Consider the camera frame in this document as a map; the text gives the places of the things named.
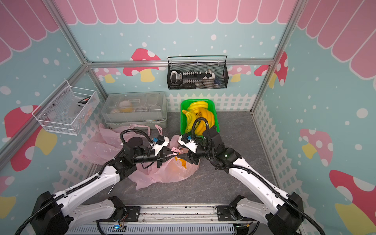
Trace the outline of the yellow banana bunch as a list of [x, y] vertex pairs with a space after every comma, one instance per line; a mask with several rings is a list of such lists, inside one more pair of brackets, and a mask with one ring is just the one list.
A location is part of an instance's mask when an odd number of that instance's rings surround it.
[[175, 160], [176, 161], [180, 161], [181, 163], [181, 167], [183, 167], [184, 169], [187, 169], [187, 161], [186, 160], [183, 160], [183, 159], [180, 159], [178, 157], [175, 157]]

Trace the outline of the pink plastic bag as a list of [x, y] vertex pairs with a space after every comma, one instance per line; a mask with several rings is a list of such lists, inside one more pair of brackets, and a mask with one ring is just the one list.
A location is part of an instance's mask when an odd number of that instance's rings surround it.
[[137, 164], [137, 170], [128, 178], [136, 183], [136, 190], [147, 188], [155, 183], [174, 183], [188, 179], [199, 169], [198, 164], [187, 162], [187, 169], [181, 167], [181, 162], [176, 161], [174, 156], [160, 168], [154, 163], [149, 168], [143, 168], [141, 164]]

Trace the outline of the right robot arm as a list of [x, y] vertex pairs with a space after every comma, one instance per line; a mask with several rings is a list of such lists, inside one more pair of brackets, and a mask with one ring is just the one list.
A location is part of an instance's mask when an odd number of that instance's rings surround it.
[[179, 144], [188, 149], [185, 157], [189, 163], [206, 158], [217, 170], [223, 170], [243, 183], [261, 203], [254, 203], [239, 196], [230, 205], [235, 220], [251, 218], [268, 226], [274, 235], [296, 235], [304, 221], [309, 222], [319, 234], [323, 228], [304, 212], [303, 200], [296, 194], [288, 194], [256, 172], [234, 149], [226, 147], [216, 127], [200, 117], [193, 124], [203, 121], [206, 130], [199, 141], [194, 131], [179, 137]]

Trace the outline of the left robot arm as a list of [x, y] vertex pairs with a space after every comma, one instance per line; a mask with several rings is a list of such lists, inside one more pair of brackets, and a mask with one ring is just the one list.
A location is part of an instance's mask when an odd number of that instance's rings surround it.
[[159, 135], [151, 139], [147, 133], [138, 129], [124, 130], [119, 138], [122, 148], [98, 173], [58, 193], [41, 194], [32, 214], [15, 233], [20, 235], [31, 224], [37, 235], [64, 235], [78, 221], [72, 213], [83, 202], [130, 176], [136, 171], [137, 164], [156, 163], [161, 166], [180, 153], [176, 148], [168, 148], [168, 137]]

